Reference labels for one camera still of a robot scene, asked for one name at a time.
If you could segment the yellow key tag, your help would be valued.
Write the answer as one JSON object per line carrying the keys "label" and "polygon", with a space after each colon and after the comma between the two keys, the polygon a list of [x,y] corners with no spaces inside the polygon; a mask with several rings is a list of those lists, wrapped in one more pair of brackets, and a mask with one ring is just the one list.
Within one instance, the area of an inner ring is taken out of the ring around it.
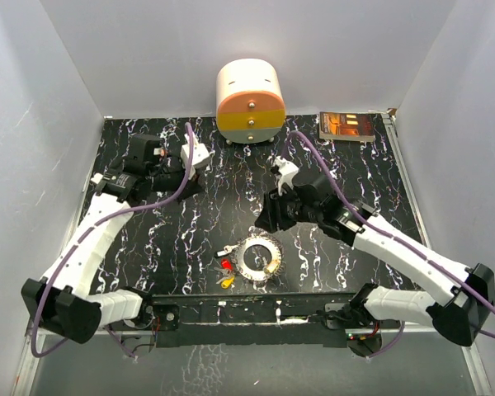
{"label": "yellow key tag", "polygon": [[235,281],[235,276],[230,275],[230,276],[223,276],[221,277],[216,284],[220,285],[222,289],[228,289]]}
{"label": "yellow key tag", "polygon": [[279,261],[271,261],[264,266],[263,271],[267,275],[275,274],[280,267],[281,263]]}

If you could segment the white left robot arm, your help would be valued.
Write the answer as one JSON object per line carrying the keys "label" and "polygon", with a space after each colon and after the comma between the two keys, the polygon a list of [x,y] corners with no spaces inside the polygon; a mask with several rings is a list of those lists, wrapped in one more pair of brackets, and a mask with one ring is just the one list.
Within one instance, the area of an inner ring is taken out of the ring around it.
{"label": "white left robot arm", "polygon": [[137,329],[152,323],[154,310],[145,293],[121,289],[93,295],[90,289],[108,250],[135,213],[200,192],[199,171],[209,163],[210,153],[190,124],[185,129],[180,152],[169,153],[158,136],[137,134],[125,155],[92,177],[90,206],[74,235],[42,277],[26,280],[21,288],[33,339],[44,329],[83,344],[99,328],[119,321]]}

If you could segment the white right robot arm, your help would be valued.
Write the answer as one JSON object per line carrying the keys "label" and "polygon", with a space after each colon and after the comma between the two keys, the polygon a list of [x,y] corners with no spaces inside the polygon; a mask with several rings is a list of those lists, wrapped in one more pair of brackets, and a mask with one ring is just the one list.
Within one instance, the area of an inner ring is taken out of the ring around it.
{"label": "white right robot arm", "polygon": [[277,186],[263,198],[255,225],[268,233],[297,223],[316,224],[325,235],[380,259],[411,278],[420,290],[393,290],[364,285],[348,305],[352,320],[367,328],[376,321],[397,320],[434,328],[445,339],[469,347],[495,305],[493,271],[433,252],[393,227],[359,201],[345,206],[328,178],[296,184],[295,171],[274,167]]}

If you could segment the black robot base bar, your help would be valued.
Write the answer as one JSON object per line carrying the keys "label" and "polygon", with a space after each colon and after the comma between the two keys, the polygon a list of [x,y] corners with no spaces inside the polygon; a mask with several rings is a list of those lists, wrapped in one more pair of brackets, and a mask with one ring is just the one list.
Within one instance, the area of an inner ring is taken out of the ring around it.
{"label": "black robot base bar", "polygon": [[197,345],[355,346],[360,337],[373,349],[399,323],[351,315],[351,293],[155,295],[150,304],[157,347]]}

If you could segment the black key tag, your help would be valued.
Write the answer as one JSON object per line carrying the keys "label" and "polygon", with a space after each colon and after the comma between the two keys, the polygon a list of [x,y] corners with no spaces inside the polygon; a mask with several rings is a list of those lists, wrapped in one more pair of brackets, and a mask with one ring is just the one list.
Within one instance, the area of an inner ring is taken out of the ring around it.
{"label": "black key tag", "polygon": [[229,254],[231,254],[236,248],[238,247],[237,244],[234,245],[226,245],[222,249],[218,250],[214,256],[215,257],[226,257]]}

